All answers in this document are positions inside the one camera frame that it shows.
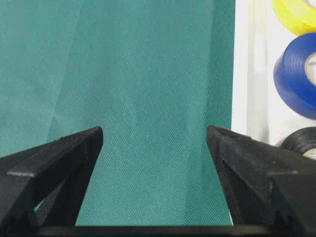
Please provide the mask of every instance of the electrical tape roll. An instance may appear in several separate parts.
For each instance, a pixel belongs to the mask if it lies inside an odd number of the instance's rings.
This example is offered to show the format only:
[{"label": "electrical tape roll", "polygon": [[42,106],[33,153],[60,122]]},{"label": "electrical tape roll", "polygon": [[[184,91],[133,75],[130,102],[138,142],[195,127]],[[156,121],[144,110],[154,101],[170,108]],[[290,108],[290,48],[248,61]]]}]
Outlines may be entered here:
[{"label": "electrical tape roll", "polygon": [[316,33],[294,39],[274,67],[276,90],[295,112],[316,119]]},{"label": "electrical tape roll", "polygon": [[316,8],[311,0],[273,0],[273,9],[279,22],[292,33],[316,32]]},{"label": "electrical tape roll", "polygon": [[316,127],[306,127],[293,132],[280,147],[316,159]]}]

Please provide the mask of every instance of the green cloth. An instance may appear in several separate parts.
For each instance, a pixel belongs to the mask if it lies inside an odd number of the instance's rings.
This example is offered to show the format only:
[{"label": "green cloth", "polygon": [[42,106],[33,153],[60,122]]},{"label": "green cloth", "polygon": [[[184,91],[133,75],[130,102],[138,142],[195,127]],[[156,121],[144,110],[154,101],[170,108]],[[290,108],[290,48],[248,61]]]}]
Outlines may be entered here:
[{"label": "green cloth", "polygon": [[230,224],[209,124],[230,127],[235,2],[0,1],[0,155],[100,125],[78,225]]}]

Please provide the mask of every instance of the white shelf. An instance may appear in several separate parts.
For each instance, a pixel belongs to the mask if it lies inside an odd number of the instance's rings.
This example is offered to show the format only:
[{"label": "white shelf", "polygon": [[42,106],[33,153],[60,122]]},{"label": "white shelf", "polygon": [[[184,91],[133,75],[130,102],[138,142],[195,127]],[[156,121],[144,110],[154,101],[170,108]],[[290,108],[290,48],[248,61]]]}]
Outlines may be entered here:
[{"label": "white shelf", "polygon": [[274,65],[296,37],[276,18],[272,1],[236,1],[233,131],[279,145],[292,132],[316,126],[291,110],[274,85]]}]

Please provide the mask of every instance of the blue electrical tape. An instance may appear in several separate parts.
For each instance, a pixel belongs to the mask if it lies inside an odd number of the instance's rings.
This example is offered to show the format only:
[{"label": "blue electrical tape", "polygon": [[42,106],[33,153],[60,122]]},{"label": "blue electrical tape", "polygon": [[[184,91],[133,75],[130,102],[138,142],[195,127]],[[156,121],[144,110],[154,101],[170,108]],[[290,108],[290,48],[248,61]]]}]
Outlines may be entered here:
[{"label": "blue electrical tape", "polygon": [[316,33],[294,39],[274,68],[276,89],[295,112],[316,119]]}]

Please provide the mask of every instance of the black plastic jaw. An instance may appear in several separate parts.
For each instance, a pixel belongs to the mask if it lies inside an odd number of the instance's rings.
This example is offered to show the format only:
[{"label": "black plastic jaw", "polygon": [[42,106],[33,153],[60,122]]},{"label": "black plastic jaw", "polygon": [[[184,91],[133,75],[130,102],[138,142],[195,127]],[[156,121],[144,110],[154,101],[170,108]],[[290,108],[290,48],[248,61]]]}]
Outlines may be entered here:
[{"label": "black plastic jaw", "polygon": [[102,145],[95,127],[1,158],[0,236],[15,227],[73,226]]},{"label": "black plastic jaw", "polygon": [[210,126],[207,144],[234,224],[285,224],[316,235],[316,161]]}]

